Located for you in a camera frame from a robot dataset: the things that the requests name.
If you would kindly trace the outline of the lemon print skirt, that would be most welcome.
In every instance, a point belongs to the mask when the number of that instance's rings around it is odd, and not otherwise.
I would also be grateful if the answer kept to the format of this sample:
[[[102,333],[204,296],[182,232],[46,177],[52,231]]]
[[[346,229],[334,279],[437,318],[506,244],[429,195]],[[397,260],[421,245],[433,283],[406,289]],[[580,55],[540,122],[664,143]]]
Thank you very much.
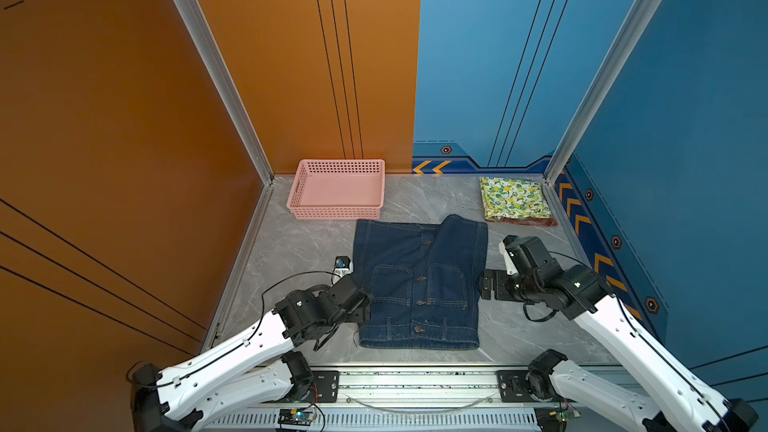
[[[480,195],[488,221],[546,221],[552,212],[542,184],[526,179],[481,177]]]

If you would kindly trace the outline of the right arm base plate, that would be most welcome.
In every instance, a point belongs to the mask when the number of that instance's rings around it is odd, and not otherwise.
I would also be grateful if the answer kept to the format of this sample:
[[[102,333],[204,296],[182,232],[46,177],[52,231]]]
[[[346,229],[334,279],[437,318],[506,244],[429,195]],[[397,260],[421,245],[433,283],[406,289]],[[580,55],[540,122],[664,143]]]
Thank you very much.
[[[528,381],[528,370],[502,369],[496,372],[497,385],[503,403],[536,402]]]

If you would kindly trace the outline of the dark navy skirt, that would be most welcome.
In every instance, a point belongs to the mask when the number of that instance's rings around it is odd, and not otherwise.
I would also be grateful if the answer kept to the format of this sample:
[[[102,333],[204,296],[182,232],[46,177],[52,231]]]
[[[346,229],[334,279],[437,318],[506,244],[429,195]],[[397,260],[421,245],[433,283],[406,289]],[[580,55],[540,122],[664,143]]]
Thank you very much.
[[[372,349],[474,350],[488,227],[451,214],[439,224],[360,220],[353,272],[373,296],[359,328]]]

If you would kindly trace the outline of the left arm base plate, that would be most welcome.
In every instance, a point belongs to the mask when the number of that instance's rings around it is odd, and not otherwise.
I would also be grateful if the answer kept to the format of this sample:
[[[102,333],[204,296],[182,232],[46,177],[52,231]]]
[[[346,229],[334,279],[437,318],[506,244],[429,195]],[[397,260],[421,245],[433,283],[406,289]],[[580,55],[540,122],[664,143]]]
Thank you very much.
[[[330,369],[313,369],[313,377],[307,392],[301,398],[308,403],[336,403],[338,400],[340,371]]]

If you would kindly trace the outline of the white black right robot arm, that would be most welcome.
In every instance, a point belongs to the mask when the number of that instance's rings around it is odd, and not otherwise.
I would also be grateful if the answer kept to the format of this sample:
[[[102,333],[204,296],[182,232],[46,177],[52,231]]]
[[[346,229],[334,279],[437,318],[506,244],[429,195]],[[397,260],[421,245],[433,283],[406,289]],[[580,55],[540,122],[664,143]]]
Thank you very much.
[[[514,274],[488,269],[479,290],[485,300],[544,304],[562,314],[597,339],[645,392],[628,391],[548,349],[528,365],[535,400],[572,400],[631,431],[750,431],[758,422],[749,403],[725,398],[667,351],[589,267],[564,270],[551,261]]]

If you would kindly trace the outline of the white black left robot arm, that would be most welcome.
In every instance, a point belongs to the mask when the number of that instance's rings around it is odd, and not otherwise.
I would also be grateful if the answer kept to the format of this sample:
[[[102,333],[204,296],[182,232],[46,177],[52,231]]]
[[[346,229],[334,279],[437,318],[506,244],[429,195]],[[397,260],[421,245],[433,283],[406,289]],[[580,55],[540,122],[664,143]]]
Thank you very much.
[[[298,346],[322,347],[344,323],[369,318],[365,280],[294,290],[233,338],[165,369],[146,364],[131,378],[137,431],[199,431],[246,405],[311,400],[314,374]]]

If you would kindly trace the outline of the red plaid skirt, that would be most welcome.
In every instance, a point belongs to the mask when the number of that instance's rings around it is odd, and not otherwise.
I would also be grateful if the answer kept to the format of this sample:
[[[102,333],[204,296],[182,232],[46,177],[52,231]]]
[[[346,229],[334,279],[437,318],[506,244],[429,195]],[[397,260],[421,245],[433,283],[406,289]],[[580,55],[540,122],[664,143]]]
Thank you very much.
[[[487,221],[489,222],[499,222],[499,223],[511,223],[518,226],[533,226],[533,227],[555,227],[558,225],[558,222],[555,218],[549,217],[549,218],[535,218],[535,217],[526,217],[526,218],[508,218],[508,217],[492,217],[487,218]]]

